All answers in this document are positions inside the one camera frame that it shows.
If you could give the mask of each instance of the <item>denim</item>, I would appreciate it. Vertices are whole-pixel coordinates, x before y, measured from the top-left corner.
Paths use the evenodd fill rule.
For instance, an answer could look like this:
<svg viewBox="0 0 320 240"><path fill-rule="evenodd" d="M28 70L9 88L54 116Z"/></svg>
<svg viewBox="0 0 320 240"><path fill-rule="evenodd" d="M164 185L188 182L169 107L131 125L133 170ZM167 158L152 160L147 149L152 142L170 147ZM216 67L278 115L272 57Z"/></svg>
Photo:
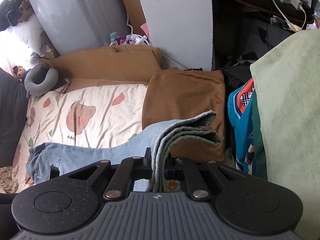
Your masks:
<svg viewBox="0 0 320 240"><path fill-rule="evenodd" d="M49 179L51 165L57 167L60 170L60 175L63 175L99 160L106 159L110 160L111 164L119 164L124 158L143 157L146 148L151 147L153 172L148 191L167 191L164 161L171 147L186 139L219 144L221 139L217 133L205 129L215 116L215 112L208 111L186 120L154 123L130 141L113 148L93 149L58 143L43 143L30 148L26 169L31 179L38 184Z"/></svg>

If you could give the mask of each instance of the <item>charging cable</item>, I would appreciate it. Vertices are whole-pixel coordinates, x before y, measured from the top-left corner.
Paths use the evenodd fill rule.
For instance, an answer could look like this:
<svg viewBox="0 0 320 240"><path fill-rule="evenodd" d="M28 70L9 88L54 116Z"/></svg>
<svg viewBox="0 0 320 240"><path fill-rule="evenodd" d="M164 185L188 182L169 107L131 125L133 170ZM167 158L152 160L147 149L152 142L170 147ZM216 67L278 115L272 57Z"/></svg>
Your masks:
<svg viewBox="0 0 320 240"><path fill-rule="evenodd" d="M281 15L284 17L285 21L292 27L292 30L296 33L297 30L295 29L295 27L293 26L293 24L287 19L287 17L283 14L283 12L280 10L280 8L278 7L278 5L276 4L275 0L272 0L273 3L275 4L275 6L277 7L278 11L281 13Z"/></svg>
<svg viewBox="0 0 320 240"><path fill-rule="evenodd" d="M129 24L129 15L128 14L127 14L127 25L131 28L131 35L132 35L133 34L133 27ZM143 36L141 36L139 34L135 34L135 35L137 35L139 38L142 38L148 46L151 46L150 43L147 41L147 39L145 37L143 37ZM161 54L161 55L163 57L165 57L166 59L168 59L168 60L172 61L173 63L175 63L178 67L180 67L180 69L188 69L186 67L183 67L181 64L179 64L174 59L172 59L172 58L170 58L170 57L168 57L166 55L163 55L163 54Z"/></svg>
<svg viewBox="0 0 320 240"><path fill-rule="evenodd" d="M304 12L304 23L302 25L302 28L301 30L303 29L304 25L306 24L306 21L307 21L307 14L306 14L306 11L303 9L303 7L300 5L299 8L301 9L301 11Z"/></svg>

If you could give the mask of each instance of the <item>ribbed rubber surface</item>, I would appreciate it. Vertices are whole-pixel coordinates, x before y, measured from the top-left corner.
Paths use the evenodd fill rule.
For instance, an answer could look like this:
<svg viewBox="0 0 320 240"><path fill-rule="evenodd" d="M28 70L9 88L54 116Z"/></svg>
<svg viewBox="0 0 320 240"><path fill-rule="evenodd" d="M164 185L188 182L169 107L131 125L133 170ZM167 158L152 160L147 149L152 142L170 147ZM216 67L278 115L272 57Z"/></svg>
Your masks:
<svg viewBox="0 0 320 240"><path fill-rule="evenodd" d="M189 200L183 192L131 192L107 203L98 217L64 235L33 235L23 231L14 240L244 240L300 239L292 232L278 236L248 236L223 224L208 203Z"/></svg>

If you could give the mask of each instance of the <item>green towel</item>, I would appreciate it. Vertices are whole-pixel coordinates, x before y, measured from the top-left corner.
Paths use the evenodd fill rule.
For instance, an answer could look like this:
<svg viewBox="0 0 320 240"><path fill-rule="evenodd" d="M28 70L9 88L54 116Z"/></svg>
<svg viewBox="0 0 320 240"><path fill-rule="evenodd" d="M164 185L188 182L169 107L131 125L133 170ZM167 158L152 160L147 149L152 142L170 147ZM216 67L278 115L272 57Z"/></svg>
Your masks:
<svg viewBox="0 0 320 240"><path fill-rule="evenodd" d="M320 30L297 32L250 67L268 180L294 191L296 233L320 237Z"/></svg>

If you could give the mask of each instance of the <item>jeans pocket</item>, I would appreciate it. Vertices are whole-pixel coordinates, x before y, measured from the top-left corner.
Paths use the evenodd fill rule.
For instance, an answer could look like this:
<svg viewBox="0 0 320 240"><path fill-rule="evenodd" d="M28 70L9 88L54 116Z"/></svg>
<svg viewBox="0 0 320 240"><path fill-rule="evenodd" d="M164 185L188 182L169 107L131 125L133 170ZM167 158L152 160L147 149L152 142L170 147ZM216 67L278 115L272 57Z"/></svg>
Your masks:
<svg viewBox="0 0 320 240"><path fill-rule="evenodd" d="M53 153L47 150L43 150L37 159L35 170L35 183L40 183L49 180L50 178L50 166L53 165L59 168L61 162L61 156L58 153Z"/></svg>

